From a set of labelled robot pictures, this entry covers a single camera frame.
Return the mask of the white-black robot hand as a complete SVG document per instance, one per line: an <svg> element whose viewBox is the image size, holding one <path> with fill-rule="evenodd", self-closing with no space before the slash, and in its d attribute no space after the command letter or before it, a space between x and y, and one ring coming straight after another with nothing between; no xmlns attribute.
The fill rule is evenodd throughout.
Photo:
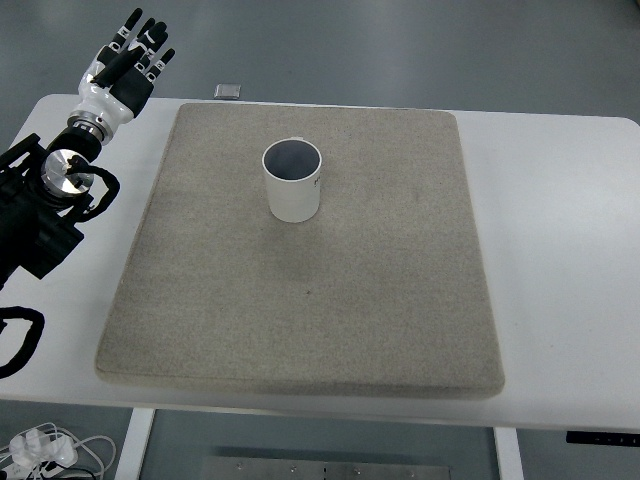
<svg viewBox="0 0 640 480"><path fill-rule="evenodd" d="M113 38L98 51L78 87L79 112L100 118L111 130L136 118L155 82L175 55L162 49L167 25L135 9Z"/></svg>

